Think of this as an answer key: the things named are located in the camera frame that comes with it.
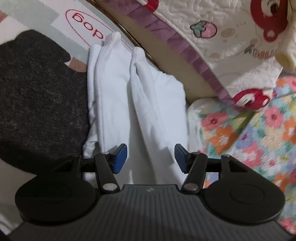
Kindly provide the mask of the floral patterned quilt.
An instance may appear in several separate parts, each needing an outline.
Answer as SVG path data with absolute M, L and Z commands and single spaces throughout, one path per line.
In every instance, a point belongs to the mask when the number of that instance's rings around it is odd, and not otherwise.
M 187 110 L 190 152 L 230 154 L 285 194 L 280 224 L 295 233 L 295 76 L 281 74 L 273 99 L 261 111 L 238 110 L 217 98 Z

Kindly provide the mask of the patterned play mat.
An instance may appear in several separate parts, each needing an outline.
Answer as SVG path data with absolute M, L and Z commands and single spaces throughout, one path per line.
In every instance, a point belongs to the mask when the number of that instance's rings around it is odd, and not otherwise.
M 100 33 L 139 44 L 136 1 L 1 1 L 1 231 L 17 189 L 79 155 L 88 136 L 87 60 Z

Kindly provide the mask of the white hoodie sweatshirt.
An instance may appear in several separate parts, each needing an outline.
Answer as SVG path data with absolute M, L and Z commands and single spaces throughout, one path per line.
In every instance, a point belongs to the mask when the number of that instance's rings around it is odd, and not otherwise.
M 186 175 L 174 147 L 189 147 L 183 84 L 152 66 L 142 48 L 127 50 L 114 32 L 90 47 L 87 91 L 90 131 L 83 156 L 111 153 L 126 144 L 119 185 L 181 186 Z

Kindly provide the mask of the white quilt with red bears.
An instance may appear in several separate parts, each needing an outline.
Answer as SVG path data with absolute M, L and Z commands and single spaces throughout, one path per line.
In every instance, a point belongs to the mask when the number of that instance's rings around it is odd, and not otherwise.
M 217 96 L 261 110 L 281 71 L 295 70 L 295 1 L 109 1 L 147 26 L 160 21 L 189 45 L 196 72 Z

